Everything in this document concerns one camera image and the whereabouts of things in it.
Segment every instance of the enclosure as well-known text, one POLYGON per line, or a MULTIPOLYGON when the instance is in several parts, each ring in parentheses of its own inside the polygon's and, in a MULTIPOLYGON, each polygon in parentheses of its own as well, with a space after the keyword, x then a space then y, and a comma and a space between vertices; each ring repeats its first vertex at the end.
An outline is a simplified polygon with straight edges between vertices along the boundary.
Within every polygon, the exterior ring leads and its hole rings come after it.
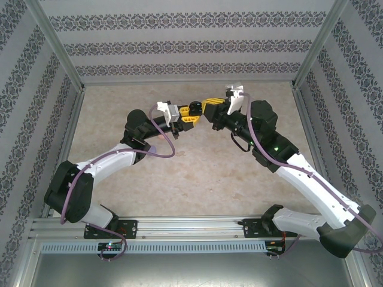
MULTIPOLYGON (((82 249, 89 243, 84 224, 60 226, 43 200, 61 162, 94 158, 120 141, 130 111, 225 97, 226 85, 241 82, 254 100, 271 104, 277 131, 324 178, 376 210, 373 226, 383 232, 382 6, 383 0, 2 0, 0 286, 383 286, 382 254, 352 252, 343 260, 307 239, 280 261, 242 249, 138 252, 183 242, 250 244, 236 222, 273 204, 318 213, 203 117, 172 139, 174 158, 146 157, 93 190, 93 202, 142 223, 139 238, 128 242, 136 249, 118 265, 128 273, 88 255, 95 251, 82 249)), ((148 142, 161 154, 170 150, 160 137, 148 142)), ((358 244, 380 245, 372 233, 358 244)))

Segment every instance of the black cable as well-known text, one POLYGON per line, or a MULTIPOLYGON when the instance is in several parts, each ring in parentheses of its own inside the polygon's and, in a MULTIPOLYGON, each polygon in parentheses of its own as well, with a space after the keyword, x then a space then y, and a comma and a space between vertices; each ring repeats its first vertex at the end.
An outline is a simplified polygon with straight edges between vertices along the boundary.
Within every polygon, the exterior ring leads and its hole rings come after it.
POLYGON ((247 146, 247 149, 244 149, 237 141, 236 141, 236 139, 234 138, 234 133, 232 132, 231 134, 230 134, 230 137, 232 138, 232 140, 233 140, 233 142, 234 142, 234 144, 236 144, 236 146, 238 146, 240 149, 241 149, 241 151, 243 151, 243 152, 248 152, 248 151, 250 151, 250 149, 251 149, 251 145, 249 144, 248 146, 247 146))

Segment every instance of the wall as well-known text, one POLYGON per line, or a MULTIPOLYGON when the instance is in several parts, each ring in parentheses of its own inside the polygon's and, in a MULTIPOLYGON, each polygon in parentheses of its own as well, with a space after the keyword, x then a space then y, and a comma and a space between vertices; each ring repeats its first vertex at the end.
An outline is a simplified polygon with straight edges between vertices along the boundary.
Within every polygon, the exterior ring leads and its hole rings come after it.
POLYGON ((41 1, 91 83, 292 80, 334 0, 41 1))
POLYGON ((77 91, 21 0, 0 2, 0 286, 55 171, 77 91))
MULTIPOLYGON (((370 204, 383 232, 383 1, 349 1, 301 86, 330 181, 370 204)), ((362 247, 380 243, 369 234, 362 247)), ((383 254, 363 255, 383 286, 383 254)))

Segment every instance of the patterned wallpaper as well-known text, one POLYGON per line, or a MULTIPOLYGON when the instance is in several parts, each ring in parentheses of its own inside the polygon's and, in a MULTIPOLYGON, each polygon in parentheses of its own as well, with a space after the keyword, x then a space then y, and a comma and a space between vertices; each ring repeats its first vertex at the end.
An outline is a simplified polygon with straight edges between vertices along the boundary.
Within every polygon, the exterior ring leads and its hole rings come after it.
POLYGON ((83 82, 292 80, 334 0, 41 1, 83 82))
MULTIPOLYGON (((370 204, 383 233, 383 6, 349 1, 301 86, 330 181, 370 204)), ((380 246, 375 236, 363 248, 380 246)), ((383 286, 383 254, 363 259, 373 286, 383 286)))
POLYGON ((0 286, 58 164, 76 88, 22 0, 0 3, 0 286))

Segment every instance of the beige floor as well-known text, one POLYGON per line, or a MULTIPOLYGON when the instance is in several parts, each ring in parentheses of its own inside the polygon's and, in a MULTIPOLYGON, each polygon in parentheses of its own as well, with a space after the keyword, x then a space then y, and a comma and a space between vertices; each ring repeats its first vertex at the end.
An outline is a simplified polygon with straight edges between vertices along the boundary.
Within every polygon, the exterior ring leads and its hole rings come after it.
MULTIPOLYGON (((148 112, 160 100, 188 105, 224 97, 224 90, 222 83, 89 87, 69 160, 87 160, 116 145, 133 109, 148 112)), ((279 116, 277 131, 312 162, 289 84, 246 83, 245 91, 273 106, 279 116)), ((170 152, 163 139, 148 142, 159 153, 170 152)), ((204 118, 173 142, 174 158, 146 157, 111 175, 93 190, 93 201, 120 216, 250 215, 261 214, 274 203, 316 212, 297 190, 261 167, 251 153, 239 150, 228 130, 213 131, 204 118)))

